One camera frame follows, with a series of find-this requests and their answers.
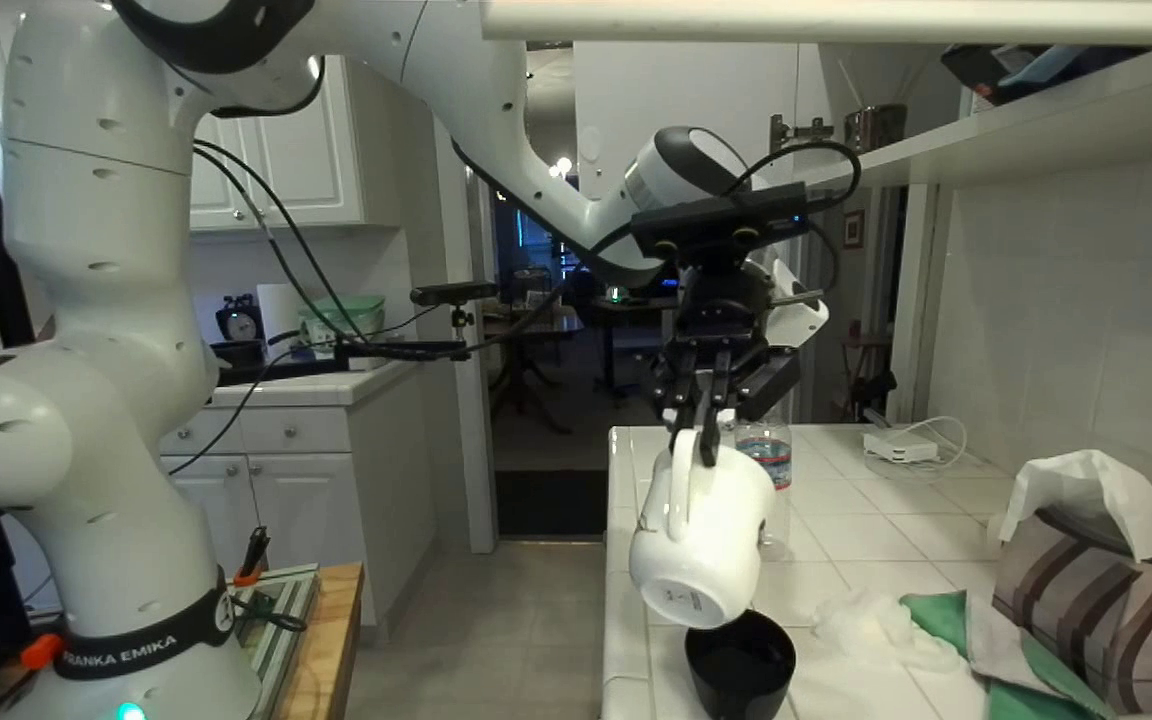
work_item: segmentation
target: countertop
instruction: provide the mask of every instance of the countertop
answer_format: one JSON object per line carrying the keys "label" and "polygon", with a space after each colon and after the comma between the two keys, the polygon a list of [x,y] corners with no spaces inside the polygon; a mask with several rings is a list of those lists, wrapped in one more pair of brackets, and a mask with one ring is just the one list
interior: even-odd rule
{"label": "countertop", "polygon": [[[684,630],[654,622],[630,590],[626,543],[653,484],[664,427],[613,427],[608,583],[603,583],[603,720],[704,720]],[[755,613],[794,639],[794,720],[926,715],[971,720],[981,690],[935,650],[870,654],[874,626],[833,626],[822,613],[899,592],[993,590],[988,516],[1008,475],[981,462],[891,470],[859,454],[854,426],[791,427],[791,487],[774,499]]]}
{"label": "countertop", "polygon": [[[378,390],[411,376],[414,364],[378,364],[366,373],[322,373],[322,376],[289,376],[255,383],[252,408],[350,408]],[[237,408],[252,383],[223,383],[213,394],[207,408]]]}

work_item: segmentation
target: black cup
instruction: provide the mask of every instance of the black cup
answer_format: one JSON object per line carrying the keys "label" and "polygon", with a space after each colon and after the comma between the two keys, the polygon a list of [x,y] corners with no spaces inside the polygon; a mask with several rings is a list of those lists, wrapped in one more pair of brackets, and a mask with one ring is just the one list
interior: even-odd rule
{"label": "black cup", "polygon": [[725,630],[689,634],[689,669],[713,720],[770,720],[794,669],[791,639],[760,613]]}

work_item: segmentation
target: cabinet door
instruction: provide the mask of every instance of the cabinet door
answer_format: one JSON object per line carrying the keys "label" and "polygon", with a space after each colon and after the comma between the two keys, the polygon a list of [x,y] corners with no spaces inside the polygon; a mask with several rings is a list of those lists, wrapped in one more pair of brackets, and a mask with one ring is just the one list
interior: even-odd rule
{"label": "cabinet door", "polygon": [[213,562],[233,577],[244,566],[248,536],[255,530],[255,503],[240,457],[205,457],[170,475],[186,507],[205,516]]}
{"label": "cabinet door", "polygon": [[[226,154],[240,154],[240,127],[237,126],[244,126],[244,119],[205,117],[197,135],[213,139],[213,143],[220,143]],[[186,196],[190,202],[186,224],[197,232],[207,232],[207,228],[252,228],[240,192],[198,157],[190,160],[190,188],[186,192],[190,192]]]}
{"label": "cabinet door", "polygon": [[274,567],[366,562],[348,457],[248,457],[248,475]]}
{"label": "cabinet door", "polygon": [[389,613],[434,542],[427,482],[431,435],[419,415],[419,373],[354,408],[359,514],[366,530],[366,583]]}
{"label": "cabinet door", "polygon": [[322,94],[293,114],[240,126],[244,157],[293,210],[296,224],[365,224],[342,64],[326,64]]}

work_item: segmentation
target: wooden table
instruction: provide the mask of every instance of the wooden table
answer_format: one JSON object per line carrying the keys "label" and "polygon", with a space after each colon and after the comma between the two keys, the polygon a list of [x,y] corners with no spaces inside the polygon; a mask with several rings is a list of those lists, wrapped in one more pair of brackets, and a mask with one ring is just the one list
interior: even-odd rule
{"label": "wooden table", "polygon": [[273,720],[337,720],[348,706],[365,567],[319,567],[308,630],[296,639]]}

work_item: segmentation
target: black cable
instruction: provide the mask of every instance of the black cable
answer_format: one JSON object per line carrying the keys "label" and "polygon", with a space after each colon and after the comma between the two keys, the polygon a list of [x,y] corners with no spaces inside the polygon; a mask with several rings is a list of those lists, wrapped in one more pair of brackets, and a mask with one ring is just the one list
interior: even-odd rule
{"label": "black cable", "polygon": [[265,383],[265,373],[280,362],[289,362],[293,353],[280,353],[274,362],[259,364],[259,376],[252,382],[252,390],[240,396],[240,405],[226,413],[226,421],[220,426],[220,432],[198,448],[190,454],[184,464],[169,470],[169,475],[181,475],[186,471],[197,462],[205,462],[226,432],[233,426],[244,415],[244,408],[252,405],[255,390]]}
{"label": "black cable", "polygon": [[293,294],[301,295],[301,306],[303,306],[326,333],[350,336],[350,333],[338,333],[338,328],[326,322],[326,312],[319,312],[319,309],[310,306],[308,290],[296,280],[284,250],[274,245],[273,228],[265,224],[265,213],[255,210],[252,192],[233,178],[233,169],[223,169],[220,157],[213,157],[207,147],[190,147],[190,154],[197,154],[198,160],[207,160],[207,164],[240,192],[240,202],[248,204],[252,219],[259,224],[259,232],[265,232],[265,242],[267,242],[267,250],[273,250],[273,258],[274,258],[274,266],[280,266],[280,274],[289,276],[289,283],[293,283]]}
{"label": "black cable", "polygon": [[359,333],[359,324],[348,318],[348,309],[342,309],[342,300],[337,295],[337,290],[331,290],[319,258],[308,250],[308,242],[303,242],[296,215],[289,213],[289,204],[280,202],[280,192],[274,192],[248,160],[240,160],[237,154],[226,154],[226,147],[220,147],[220,143],[213,143],[213,139],[190,139],[190,143],[197,143],[197,147],[207,147],[207,154],[215,154],[215,157],[223,157],[223,160],[233,160],[244,178],[252,178],[252,183],[259,183],[259,192],[273,202],[273,210],[284,215],[289,232],[296,235],[308,267],[319,276],[326,300],[337,306],[337,312],[342,318],[342,324],[354,333],[354,342],[365,342],[366,333]]}
{"label": "black cable", "polygon": [[816,219],[809,219],[809,235],[816,235],[826,258],[826,276],[818,283],[818,295],[833,295],[845,280],[845,252]]}
{"label": "black cable", "polygon": [[783,157],[800,157],[800,154],[834,154],[834,157],[845,157],[845,160],[850,164],[848,188],[834,192],[834,196],[826,196],[826,202],[809,204],[809,213],[834,210],[834,204],[845,204],[848,196],[854,196],[859,172],[862,172],[862,169],[859,169],[859,157],[854,157],[848,143],[834,143],[834,139],[809,139],[809,143],[787,143],[787,147],[767,154],[763,160],[755,160],[747,172],[738,172],[738,178],[730,180],[729,196],[738,192],[760,169],[767,169],[767,164],[774,164],[774,160],[783,160]]}
{"label": "black cable", "polygon": [[248,599],[233,599],[233,606],[244,607],[244,618],[265,622],[265,626],[284,630],[284,634],[308,630],[301,618],[267,613],[267,607],[255,607]]}
{"label": "black cable", "polygon": [[389,328],[372,333],[372,342],[385,342],[385,336],[392,336],[392,333],[400,333],[400,328],[411,328],[411,324],[419,324],[427,312],[434,312],[434,309],[425,309],[425,312],[414,312],[414,318],[408,318],[408,322],[400,322],[400,324],[389,324]]}

